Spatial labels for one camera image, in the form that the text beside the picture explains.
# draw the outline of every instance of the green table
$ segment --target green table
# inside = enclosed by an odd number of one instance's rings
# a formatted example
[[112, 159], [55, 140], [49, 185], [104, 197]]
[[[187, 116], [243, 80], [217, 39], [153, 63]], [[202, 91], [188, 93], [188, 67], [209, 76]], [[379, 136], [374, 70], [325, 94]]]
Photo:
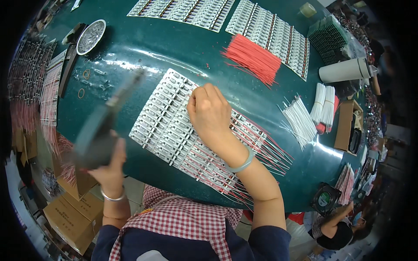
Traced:
[[[239, 0], [236, 0], [220, 33], [211, 32], [183, 23], [153, 19], [126, 17], [136, 0], [89, 0], [81, 3], [73, 12], [73, 3], [65, 4], [52, 22], [42, 32], [47, 40], [63, 37], [78, 23], [104, 19], [107, 29], [104, 38], [93, 50], [94, 57], [79, 57], [68, 82], [65, 97], [59, 99], [57, 130], [71, 142], [75, 142], [85, 119], [95, 106], [103, 104], [116, 87], [121, 85], [139, 66], [148, 69], [146, 82], [126, 102], [119, 113], [116, 131], [127, 140], [127, 162], [124, 173], [175, 194], [213, 204], [245, 208], [234, 203], [215, 190], [197, 182], [183, 172], [169, 167], [151, 154], [128, 134], [155, 86], [168, 68], [180, 72], [197, 84], [212, 82], [225, 95], [231, 106], [255, 121], [272, 134], [272, 138], [295, 159], [285, 177], [277, 176], [287, 212], [309, 210], [309, 203], [321, 181], [335, 185], [343, 165], [351, 162], [353, 169], [359, 166], [359, 158], [332, 149], [338, 125], [338, 112], [331, 133], [319, 137], [302, 152], [292, 134], [279, 128], [284, 116], [276, 104], [285, 97], [292, 100], [298, 92], [310, 111], [319, 82], [318, 68], [323, 66], [319, 53], [311, 46], [308, 81], [304, 82], [289, 68], [282, 65], [277, 73], [279, 85], [267, 89], [259, 80], [225, 65], [219, 51], [227, 47], [231, 35], [225, 32]], [[310, 3], [318, 13], [307, 19], [298, 14], [306, 0], [260, 1], [259, 5], [294, 25], [306, 35], [310, 24], [324, 16], [324, 8], [316, 1]], [[56, 54], [67, 48], [58, 44]], [[90, 69], [89, 84], [84, 84], [82, 74]], [[80, 88], [85, 89], [82, 99], [77, 97]]]

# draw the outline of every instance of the bundle of red wires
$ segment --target bundle of red wires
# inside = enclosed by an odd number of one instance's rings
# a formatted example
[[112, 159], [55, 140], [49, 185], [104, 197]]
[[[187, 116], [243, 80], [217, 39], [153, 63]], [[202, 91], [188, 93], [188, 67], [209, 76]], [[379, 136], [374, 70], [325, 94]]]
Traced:
[[276, 72], [281, 60], [263, 47], [248, 40], [240, 34], [232, 37], [231, 43], [221, 54], [233, 60], [237, 65], [226, 63], [262, 81], [267, 88], [276, 83]]

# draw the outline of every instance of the silver bracelet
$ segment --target silver bracelet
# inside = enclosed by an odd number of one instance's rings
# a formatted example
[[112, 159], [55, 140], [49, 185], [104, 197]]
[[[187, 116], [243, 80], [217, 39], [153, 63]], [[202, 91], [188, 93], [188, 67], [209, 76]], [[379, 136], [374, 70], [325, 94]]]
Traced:
[[106, 196], [106, 194], [103, 192], [103, 188], [101, 186], [100, 186], [100, 192], [102, 193], [103, 197], [105, 199], [107, 199], [107, 200], [110, 200], [110, 201], [121, 201], [125, 197], [125, 186], [122, 185], [122, 188], [123, 188], [123, 194], [122, 194], [122, 196], [120, 196], [119, 198], [116, 198], [116, 199], [109, 198], [108, 196]]
[[246, 145], [245, 147], [247, 148], [248, 152], [250, 153], [248, 155], [248, 159], [245, 161], [245, 163], [241, 167], [238, 167], [238, 168], [235, 168], [235, 169], [231, 168], [230, 166], [228, 166], [227, 163], [225, 163], [225, 168], [227, 170], [229, 170], [232, 173], [236, 173], [236, 172], [240, 172], [242, 170], [245, 170], [250, 165], [250, 163], [252, 161], [252, 158], [254, 157], [254, 151], [248, 145]]

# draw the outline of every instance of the person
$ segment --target person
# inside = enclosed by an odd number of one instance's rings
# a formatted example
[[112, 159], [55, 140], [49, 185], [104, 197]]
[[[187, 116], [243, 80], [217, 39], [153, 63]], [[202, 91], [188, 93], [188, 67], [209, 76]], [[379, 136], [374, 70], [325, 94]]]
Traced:
[[[229, 129], [231, 106], [216, 86], [197, 87], [187, 111], [200, 139], [225, 164], [236, 169], [248, 161], [249, 149]], [[92, 260], [289, 260], [291, 236], [280, 188], [255, 157], [236, 172], [254, 200], [248, 242], [234, 231], [242, 210], [201, 204], [149, 185], [143, 195], [146, 210], [130, 217], [122, 186], [125, 159], [120, 138], [109, 166], [89, 172], [105, 197]]]
[[329, 217], [320, 216], [317, 212], [305, 213], [303, 223], [308, 234], [323, 248], [340, 250], [348, 245], [353, 235], [365, 226], [365, 221], [359, 219], [355, 226], [350, 225], [347, 215], [353, 210], [354, 203], [339, 207]]

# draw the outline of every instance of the white tumbler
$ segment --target white tumbler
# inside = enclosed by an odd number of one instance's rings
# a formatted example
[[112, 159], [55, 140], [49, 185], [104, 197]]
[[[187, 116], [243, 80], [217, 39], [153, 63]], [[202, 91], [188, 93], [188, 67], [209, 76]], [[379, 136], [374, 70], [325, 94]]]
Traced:
[[365, 57], [351, 59], [319, 68], [319, 77], [325, 84], [337, 81], [368, 79], [371, 72]]

